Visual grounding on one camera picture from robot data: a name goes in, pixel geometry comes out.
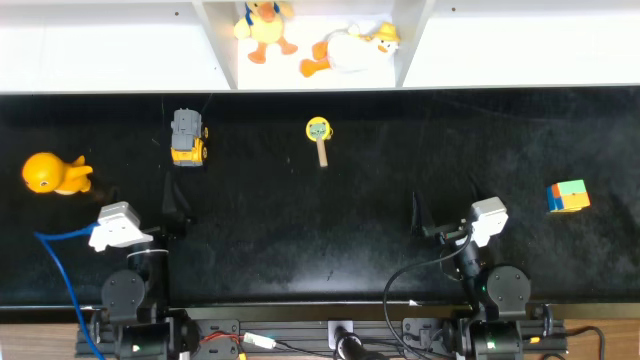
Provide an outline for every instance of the toy construction vehicle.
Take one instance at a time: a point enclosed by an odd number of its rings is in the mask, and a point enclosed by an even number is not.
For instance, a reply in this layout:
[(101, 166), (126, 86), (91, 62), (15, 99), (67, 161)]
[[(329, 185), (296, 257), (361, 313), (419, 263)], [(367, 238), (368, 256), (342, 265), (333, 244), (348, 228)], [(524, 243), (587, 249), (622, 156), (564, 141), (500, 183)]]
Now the toy construction vehicle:
[(202, 166), (207, 158), (204, 140), (209, 129), (202, 124), (202, 116), (194, 110), (180, 109), (171, 122), (171, 157), (177, 166)]

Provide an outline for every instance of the yellow rubber duck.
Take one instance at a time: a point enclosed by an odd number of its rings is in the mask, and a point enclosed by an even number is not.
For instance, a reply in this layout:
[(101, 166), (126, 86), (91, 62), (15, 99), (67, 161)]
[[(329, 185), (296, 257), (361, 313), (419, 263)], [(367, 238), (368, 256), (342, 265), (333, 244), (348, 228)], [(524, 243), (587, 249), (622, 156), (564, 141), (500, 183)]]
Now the yellow rubber duck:
[(283, 36), (284, 22), (280, 14), (292, 17), (291, 5), (275, 1), (251, 1), (245, 3), (245, 8), (247, 13), (238, 21), (233, 33), (240, 40), (251, 36), (258, 42), (258, 49), (249, 54), (249, 60), (256, 64), (264, 64), (267, 61), (267, 46), (274, 43), (282, 47), (282, 53), (285, 55), (298, 51), (298, 47), (288, 43)]
[(372, 69), (388, 62), (399, 43), (396, 27), (391, 23), (383, 23), (372, 36), (361, 35), (358, 26), (353, 25), (347, 31), (335, 31), (327, 41), (313, 45), (313, 58), (316, 61), (302, 60), (300, 72), (308, 78), (325, 69), (344, 73)]
[(27, 187), (35, 193), (55, 191), (62, 195), (72, 195), (91, 189), (87, 174), (92, 172), (93, 168), (84, 164), (84, 156), (67, 164), (52, 153), (37, 153), (24, 164), (22, 177)]

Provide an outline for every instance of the toy cube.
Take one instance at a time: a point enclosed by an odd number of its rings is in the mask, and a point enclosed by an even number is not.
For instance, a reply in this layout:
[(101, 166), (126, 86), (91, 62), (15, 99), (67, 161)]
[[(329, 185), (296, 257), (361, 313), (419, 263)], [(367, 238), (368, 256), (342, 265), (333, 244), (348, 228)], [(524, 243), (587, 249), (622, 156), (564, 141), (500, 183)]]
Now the toy cube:
[(591, 205), (582, 180), (565, 181), (549, 186), (547, 199), (550, 212), (574, 212)]

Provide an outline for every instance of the black table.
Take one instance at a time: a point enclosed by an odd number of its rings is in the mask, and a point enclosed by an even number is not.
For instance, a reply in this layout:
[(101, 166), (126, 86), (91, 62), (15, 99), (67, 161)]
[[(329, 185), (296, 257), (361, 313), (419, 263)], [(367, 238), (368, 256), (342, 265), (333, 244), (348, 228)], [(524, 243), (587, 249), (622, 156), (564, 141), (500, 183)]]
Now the black table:
[[(638, 301), (639, 106), (639, 89), (626, 87), (0, 97), (0, 306), (69, 304), (32, 232), (83, 227), (100, 208), (91, 196), (30, 193), (20, 171), (39, 151), (85, 155), (143, 228), (160, 221), (164, 176), (174, 173), (198, 224), (169, 247), (173, 306), (379, 301), (393, 272), (439, 256), (409, 236), (411, 193), (447, 223), (467, 214), (470, 178), (506, 204), (510, 219), (490, 249), (530, 274), (533, 300)], [(204, 110), (204, 170), (171, 164), (178, 108)], [(304, 134), (318, 115), (335, 129), (327, 169)], [(584, 179), (592, 206), (549, 215), (546, 186), (573, 179)], [(125, 250), (95, 253), (87, 239), (54, 247), (84, 304), (99, 304), (103, 281), (126, 267)], [(438, 267), (401, 277), (392, 292), (464, 301)]]

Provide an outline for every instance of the wooden floor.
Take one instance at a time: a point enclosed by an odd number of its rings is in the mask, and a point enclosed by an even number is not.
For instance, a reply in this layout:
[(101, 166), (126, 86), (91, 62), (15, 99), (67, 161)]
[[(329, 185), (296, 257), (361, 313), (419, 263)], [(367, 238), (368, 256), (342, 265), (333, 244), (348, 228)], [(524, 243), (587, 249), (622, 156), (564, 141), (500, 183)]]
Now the wooden floor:
[[(606, 336), (606, 358), (640, 359), (640, 320), (568, 320), (567, 329), (598, 326)], [(69, 360), (73, 359), (76, 331), (73, 324), (0, 325), (0, 360)], [(567, 360), (597, 360), (598, 336), (593, 333), (570, 338)], [(527, 356), (527, 360), (542, 356)], [(312, 360), (312, 357), (291, 357)]]

